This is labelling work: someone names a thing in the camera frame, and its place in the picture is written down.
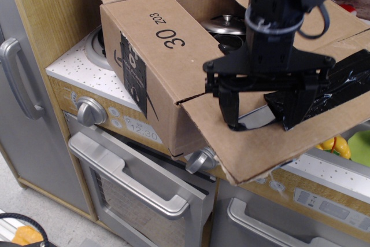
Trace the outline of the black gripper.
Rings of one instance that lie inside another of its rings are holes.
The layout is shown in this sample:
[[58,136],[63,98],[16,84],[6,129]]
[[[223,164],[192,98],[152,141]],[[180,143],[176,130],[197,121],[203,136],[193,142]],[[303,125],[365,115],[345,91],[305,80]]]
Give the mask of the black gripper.
[[328,86],[334,65],[330,56],[296,49],[290,36],[255,34],[252,43],[204,63],[205,91],[219,98],[223,119],[234,131],[246,130],[239,123],[240,92],[281,91],[283,127],[291,130]]

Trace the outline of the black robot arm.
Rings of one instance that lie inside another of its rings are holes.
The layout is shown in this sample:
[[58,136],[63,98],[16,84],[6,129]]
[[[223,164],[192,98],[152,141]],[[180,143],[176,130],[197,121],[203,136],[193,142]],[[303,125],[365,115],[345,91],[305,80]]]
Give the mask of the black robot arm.
[[[249,0],[245,11],[246,40],[237,50],[204,63],[205,90],[219,100],[223,119],[234,131],[253,130],[281,119],[286,130],[302,122],[318,94],[329,85],[335,65],[330,56],[294,47],[304,17],[319,8],[324,28],[330,18],[326,0]],[[239,93],[278,91],[283,110],[270,105],[245,115],[239,113]]]

